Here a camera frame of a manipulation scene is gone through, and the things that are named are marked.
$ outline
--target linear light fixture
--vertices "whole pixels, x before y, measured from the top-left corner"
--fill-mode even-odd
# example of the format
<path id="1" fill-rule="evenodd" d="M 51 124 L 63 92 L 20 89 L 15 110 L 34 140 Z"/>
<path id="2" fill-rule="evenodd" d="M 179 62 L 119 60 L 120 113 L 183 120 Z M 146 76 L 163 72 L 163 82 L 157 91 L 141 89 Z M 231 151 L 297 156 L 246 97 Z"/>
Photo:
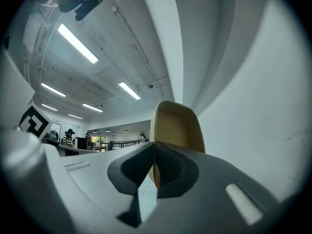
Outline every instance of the linear light fixture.
<path id="1" fill-rule="evenodd" d="M 78 118 L 78 119 L 82 119 L 81 117 L 74 116 L 74 115 L 70 115 L 70 114 L 69 114 L 69 116 L 71 116 L 71 117 L 75 117 L 75 118 Z"/>
<path id="2" fill-rule="evenodd" d="M 82 53 L 90 62 L 93 64 L 98 61 L 98 58 L 91 53 L 90 50 L 84 46 L 81 41 L 79 41 L 72 32 L 69 31 L 65 27 L 64 24 L 61 24 L 60 27 L 58 28 L 58 31 L 68 40 L 80 53 Z"/>
<path id="3" fill-rule="evenodd" d="M 119 86 L 131 94 L 135 99 L 141 99 L 131 88 L 129 88 L 124 82 L 119 83 Z"/>
<path id="4" fill-rule="evenodd" d="M 50 90 L 53 91 L 54 93 L 57 93 L 57 94 L 60 95 L 60 96 L 63 96 L 63 97 L 66 96 L 66 94 L 63 94 L 63 93 L 59 92 L 58 90 L 55 90 L 54 88 L 51 88 L 50 86 L 48 86 L 47 84 L 45 84 L 45 83 L 43 83 L 43 82 L 41 83 L 41 85 L 42 85 L 43 87 L 47 88 L 47 89 L 50 89 Z"/>
<path id="5" fill-rule="evenodd" d="M 57 111 L 57 109 L 55 109 L 55 108 L 53 108 L 53 107 L 49 107 L 49 106 L 47 106 L 46 104 L 42 104 L 43 106 L 45 106 L 45 107 L 47 107 L 47 108 L 50 108 L 50 109 L 52 109 L 52 110 L 54 110 L 54 111 Z"/>
<path id="6" fill-rule="evenodd" d="M 88 108 L 91 108 L 91 109 L 93 109 L 93 110 L 95 110 L 95 111 L 98 111 L 98 112 L 101 112 L 101 113 L 103 112 L 103 110 L 97 109 L 97 108 L 95 108 L 95 107 L 91 107 L 91 106 L 89 106 L 89 105 L 86 104 L 86 103 L 84 103 L 83 106 L 88 107 Z"/>

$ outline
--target person in striped shirt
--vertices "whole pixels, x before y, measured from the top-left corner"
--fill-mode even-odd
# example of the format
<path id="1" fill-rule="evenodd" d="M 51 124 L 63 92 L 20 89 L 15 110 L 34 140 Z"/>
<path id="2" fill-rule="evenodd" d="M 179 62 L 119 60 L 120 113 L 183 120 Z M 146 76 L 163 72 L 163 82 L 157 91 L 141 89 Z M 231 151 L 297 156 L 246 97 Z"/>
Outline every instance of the person in striped shirt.
<path id="1" fill-rule="evenodd" d="M 72 140 L 72 135 L 73 135 L 73 129 L 68 129 L 68 131 L 65 133 L 65 136 L 62 139 L 62 145 L 63 146 L 69 146 L 73 147 L 73 140 Z"/>

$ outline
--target beige container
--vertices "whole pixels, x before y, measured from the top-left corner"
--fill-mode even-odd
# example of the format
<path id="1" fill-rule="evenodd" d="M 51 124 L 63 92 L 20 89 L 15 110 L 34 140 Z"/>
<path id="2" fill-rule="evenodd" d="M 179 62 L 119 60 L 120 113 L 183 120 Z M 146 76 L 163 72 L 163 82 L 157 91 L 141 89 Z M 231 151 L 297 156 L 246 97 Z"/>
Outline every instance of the beige container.
<path id="1" fill-rule="evenodd" d="M 166 142 L 205 153 L 201 128 L 195 113 L 181 104 L 162 101 L 151 119 L 150 141 Z M 150 178 L 160 188 L 159 170 L 154 164 Z"/>

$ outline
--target ceiling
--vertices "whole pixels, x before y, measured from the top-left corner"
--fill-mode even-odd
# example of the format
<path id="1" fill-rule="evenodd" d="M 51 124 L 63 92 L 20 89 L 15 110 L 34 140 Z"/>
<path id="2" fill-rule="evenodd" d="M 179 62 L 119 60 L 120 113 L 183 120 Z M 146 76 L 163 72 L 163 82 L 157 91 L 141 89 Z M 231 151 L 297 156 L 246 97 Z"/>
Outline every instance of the ceiling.
<path id="1" fill-rule="evenodd" d="M 121 7 L 120 15 L 112 11 L 113 6 Z M 27 13 L 35 11 L 42 15 L 43 28 L 46 27 L 46 33 L 37 38 L 28 66 L 37 105 L 44 103 L 56 108 L 60 115 L 99 122 L 151 110 L 162 100 L 173 100 L 166 63 L 144 0 L 103 0 L 79 22 L 74 12 L 63 14 L 57 7 L 29 3 Z M 17 20 L 21 20 L 16 21 L 21 31 L 27 17 L 17 16 Z M 98 57 L 95 64 L 58 32 L 61 23 Z M 21 35 L 18 30 L 11 32 L 14 33 Z M 125 92 L 118 85 L 122 81 L 141 99 L 135 100 Z M 41 82 L 66 97 L 43 88 Z M 103 112 L 85 108 L 83 103 Z"/>
<path id="2" fill-rule="evenodd" d="M 131 124 L 105 127 L 105 128 L 95 129 L 95 130 L 97 130 L 98 134 L 110 135 L 111 133 L 106 132 L 105 131 L 106 129 L 111 130 L 114 134 L 123 134 L 125 132 L 125 130 L 128 130 L 129 133 L 149 131 L 150 127 L 151 127 L 151 121 L 145 120 L 145 121 L 135 122 L 135 123 L 131 123 Z"/>

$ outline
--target fluorescent light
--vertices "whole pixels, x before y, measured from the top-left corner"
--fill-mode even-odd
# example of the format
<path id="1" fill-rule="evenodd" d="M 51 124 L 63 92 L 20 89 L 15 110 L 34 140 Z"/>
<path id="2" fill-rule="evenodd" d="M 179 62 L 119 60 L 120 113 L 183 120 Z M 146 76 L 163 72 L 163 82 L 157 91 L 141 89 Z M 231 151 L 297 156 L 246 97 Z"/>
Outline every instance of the fluorescent light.
<path id="1" fill-rule="evenodd" d="M 98 112 L 103 112 L 102 110 L 97 109 L 97 108 L 95 108 L 95 107 L 91 107 L 91 106 L 87 105 L 86 103 L 84 103 L 83 106 L 88 107 L 88 108 L 91 108 L 91 109 L 93 109 L 93 110 L 95 110 L 95 111 L 98 111 Z"/>
<path id="2" fill-rule="evenodd" d="M 71 117 L 75 117 L 75 118 L 78 118 L 78 119 L 82 119 L 81 117 L 78 117 L 78 116 L 74 116 L 74 115 L 69 115 Z"/>
<path id="3" fill-rule="evenodd" d="M 57 93 L 57 94 L 60 95 L 60 96 L 63 96 L 63 97 L 66 96 L 66 94 L 63 94 L 63 93 L 59 92 L 58 90 L 55 90 L 54 88 L 49 87 L 47 84 L 41 83 L 41 85 L 44 86 L 44 87 L 47 88 L 47 89 L 50 89 L 50 90 L 53 91 L 54 93 Z"/>
<path id="4" fill-rule="evenodd" d="M 45 106 L 45 107 L 47 107 L 47 108 L 50 108 L 50 109 L 52 109 L 52 110 L 54 110 L 54 111 L 57 111 L 57 109 L 55 109 L 55 108 L 53 108 L 53 107 L 49 107 L 49 106 L 47 106 L 47 105 L 45 105 L 45 104 L 42 104 L 43 106 Z"/>
<path id="5" fill-rule="evenodd" d="M 74 35 L 70 32 L 64 24 L 61 24 L 58 31 L 68 40 L 80 53 L 82 53 L 92 63 L 96 63 L 98 58 L 91 53 Z"/>
<path id="6" fill-rule="evenodd" d="M 136 99 L 141 99 L 135 92 L 132 91 L 124 82 L 119 83 L 119 86 L 126 90 L 129 94 L 131 94 Z"/>

